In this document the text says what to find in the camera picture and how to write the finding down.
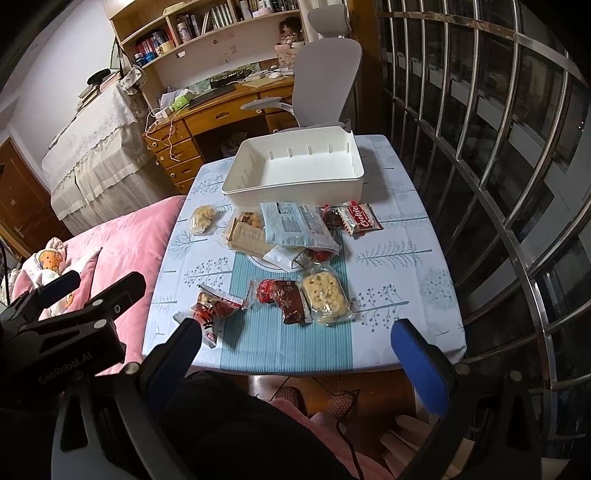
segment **pink bedding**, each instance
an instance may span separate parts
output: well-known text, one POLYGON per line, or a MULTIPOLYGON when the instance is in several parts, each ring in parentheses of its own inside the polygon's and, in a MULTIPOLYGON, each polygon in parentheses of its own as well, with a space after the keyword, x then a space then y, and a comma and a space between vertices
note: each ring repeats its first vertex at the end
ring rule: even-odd
MULTIPOLYGON (((146 280, 143 298, 119 317, 115 324, 119 339, 127 345, 125 363, 142 361, 142 344, 150 301, 170 234, 183 206, 185 196, 171 197, 137 212, 95 226, 65 242, 68 259, 82 257, 102 247, 96 264, 90 297, 112 285, 131 271, 146 280)), ((122 364, 105 373, 114 373, 122 364)))

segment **storage box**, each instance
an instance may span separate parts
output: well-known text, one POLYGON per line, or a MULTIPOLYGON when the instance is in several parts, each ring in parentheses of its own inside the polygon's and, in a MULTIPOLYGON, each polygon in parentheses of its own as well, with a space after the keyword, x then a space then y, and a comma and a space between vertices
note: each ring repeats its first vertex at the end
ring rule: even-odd
POLYGON ((309 128, 245 140, 222 192, 236 207, 261 202, 358 202, 363 165, 355 137, 341 127, 309 128))

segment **door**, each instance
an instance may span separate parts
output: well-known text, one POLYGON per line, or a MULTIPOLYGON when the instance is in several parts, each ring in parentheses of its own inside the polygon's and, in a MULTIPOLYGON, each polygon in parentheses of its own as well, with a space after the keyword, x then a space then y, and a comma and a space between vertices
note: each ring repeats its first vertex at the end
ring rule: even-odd
POLYGON ((8 139, 0 147, 0 218, 30 252, 45 247, 51 237, 72 237, 51 208, 50 195, 8 139))

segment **bookshelf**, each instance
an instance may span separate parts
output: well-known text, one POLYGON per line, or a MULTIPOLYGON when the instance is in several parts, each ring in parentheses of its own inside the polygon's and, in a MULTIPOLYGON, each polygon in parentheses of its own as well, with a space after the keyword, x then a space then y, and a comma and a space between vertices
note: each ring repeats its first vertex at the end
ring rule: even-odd
POLYGON ((182 50, 199 48, 203 45, 202 41, 210 39, 213 35, 221 32, 236 29, 236 35, 244 25, 252 25, 254 22, 274 21, 279 23, 284 18, 301 15, 299 9, 279 11, 276 13, 263 15, 261 17, 248 18, 243 20, 237 0, 186 0, 180 8, 167 15, 163 15, 166 8, 178 3, 176 0, 103 0, 105 11, 117 40, 125 50, 126 55, 133 59, 138 49, 143 50, 142 42, 146 38, 151 38, 154 32, 165 32, 165 38, 169 39, 173 45, 169 50, 158 54, 154 59, 142 66, 147 74, 147 82, 142 87, 142 92, 150 108, 158 106, 158 99, 164 92, 164 86, 155 68, 157 62, 169 55, 178 54, 182 50), (211 17, 212 9, 216 11, 223 9, 226 13, 225 24, 214 25, 211 17), (199 29, 202 30, 203 20, 206 14, 210 14, 209 26, 205 32, 199 32, 199 35, 192 35, 191 39, 181 39, 180 32, 177 29, 177 18, 183 15, 194 15, 199 29))

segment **tablecloth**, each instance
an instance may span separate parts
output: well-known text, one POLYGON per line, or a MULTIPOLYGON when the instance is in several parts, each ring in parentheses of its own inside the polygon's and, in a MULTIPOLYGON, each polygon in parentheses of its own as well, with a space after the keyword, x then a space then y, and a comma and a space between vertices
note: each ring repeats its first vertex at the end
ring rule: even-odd
MULTIPOLYGON (((362 201, 371 204, 384 227, 360 238, 336 235, 343 249, 331 265, 355 320, 334 326, 285 325, 276 307, 249 309, 217 326, 217 347, 203 345, 194 366, 285 375, 397 368, 389 329, 404 317, 452 362, 463 356, 466 340, 452 280, 413 183, 385 137, 355 140, 365 169, 362 201)), ((200 283, 244 297, 252 278, 297 278, 297 273, 275 270, 219 242, 233 211, 221 192, 232 161, 203 166, 187 195, 156 282, 144 355, 174 332, 173 314, 195 304, 200 283), (206 204, 220 212, 212 233, 189 235, 188 219, 206 204)))

